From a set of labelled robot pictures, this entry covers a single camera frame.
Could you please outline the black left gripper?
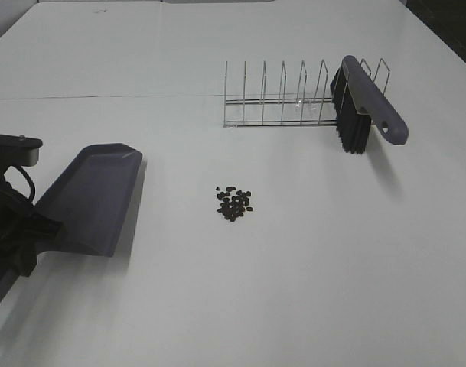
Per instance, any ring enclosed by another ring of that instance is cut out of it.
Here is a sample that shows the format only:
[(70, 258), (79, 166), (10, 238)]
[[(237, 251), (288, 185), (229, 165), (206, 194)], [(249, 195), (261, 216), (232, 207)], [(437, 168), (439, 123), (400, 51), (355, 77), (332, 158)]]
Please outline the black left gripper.
[(0, 268), (28, 277), (37, 265), (40, 242), (53, 242), (63, 223), (41, 215), (32, 202), (0, 183)]

